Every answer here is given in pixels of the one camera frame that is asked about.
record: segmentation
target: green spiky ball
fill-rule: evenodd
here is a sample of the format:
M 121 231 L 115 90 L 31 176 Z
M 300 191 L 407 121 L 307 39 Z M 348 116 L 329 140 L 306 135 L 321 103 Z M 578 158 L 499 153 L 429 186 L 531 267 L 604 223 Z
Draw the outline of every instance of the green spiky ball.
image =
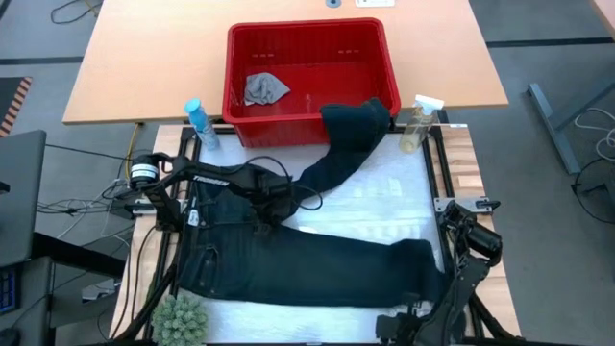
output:
M 199 346 L 205 339 L 208 318 L 200 302 L 185 295 L 168 296 L 152 318 L 154 341 L 160 346 Z

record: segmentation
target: white tray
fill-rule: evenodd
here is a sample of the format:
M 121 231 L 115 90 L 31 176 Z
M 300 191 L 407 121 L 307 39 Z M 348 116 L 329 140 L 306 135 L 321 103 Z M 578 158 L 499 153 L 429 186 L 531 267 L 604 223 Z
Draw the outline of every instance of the white tray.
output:
M 345 236 L 391 244 L 401 239 L 426 239 L 437 267 L 443 270 L 423 151 L 399 150 L 401 135 L 386 135 L 361 168 L 344 184 L 323 195 L 317 211 L 299 209 L 284 225 L 304 232 Z M 221 147 L 206 148 L 201 162 L 234 165 L 268 155 L 284 164 L 294 180 L 325 156 L 328 145 L 243 148 L 235 135 L 219 135 Z M 254 161 L 278 174 L 272 161 Z M 315 207 L 313 197 L 303 205 Z M 394 309 L 289 307 L 199 297 L 208 311 L 207 342 L 377 342 L 376 317 Z

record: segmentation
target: clear spray bottle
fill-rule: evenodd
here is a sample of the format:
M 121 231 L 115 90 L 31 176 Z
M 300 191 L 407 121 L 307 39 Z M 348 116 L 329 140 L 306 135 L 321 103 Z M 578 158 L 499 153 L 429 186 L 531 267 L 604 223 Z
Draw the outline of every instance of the clear spray bottle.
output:
M 400 149 L 409 154 L 421 146 L 431 125 L 436 122 L 437 116 L 434 111 L 440 111 L 444 107 L 444 101 L 427 96 L 416 95 L 414 100 L 414 112 L 406 124 L 400 141 Z

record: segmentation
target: red plastic basket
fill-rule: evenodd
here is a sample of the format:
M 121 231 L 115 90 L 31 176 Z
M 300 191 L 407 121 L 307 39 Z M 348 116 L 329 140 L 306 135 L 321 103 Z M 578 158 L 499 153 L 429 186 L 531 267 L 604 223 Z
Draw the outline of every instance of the red plastic basket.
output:
M 272 105 L 245 106 L 246 77 L 269 72 L 290 88 Z M 222 116 L 245 147 L 326 143 L 328 104 L 400 96 L 384 27 L 375 18 L 236 24 L 229 30 Z

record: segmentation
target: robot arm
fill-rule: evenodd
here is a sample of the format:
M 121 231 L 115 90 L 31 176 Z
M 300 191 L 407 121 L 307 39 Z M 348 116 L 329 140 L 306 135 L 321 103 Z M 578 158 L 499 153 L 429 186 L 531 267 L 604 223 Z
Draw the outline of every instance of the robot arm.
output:
M 166 171 L 168 163 L 172 169 Z M 168 173 L 160 178 L 160 172 Z M 184 157 L 171 158 L 163 153 L 142 155 L 131 168 L 130 188 L 144 193 L 156 209 L 157 228 L 179 232 L 184 226 L 180 203 L 172 199 L 166 189 L 181 181 L 220 185 L 252 203 L 258 219 L 272 226 L 290 214 L 292 182 L 270 171 L 243 164 L 238 167 L 219 167 L 190 161 Z
M 489 268 L 502 258 L 502 238 L 484 228 L 476 216 L 452 201 L 438 217 L 441 232 L 454 238 L 455 276 L 442 300 L 426 319 L 407 313 L 378 317 L 376 335 L 400 346 L 448 346 L 453 324 L 470 302 Z

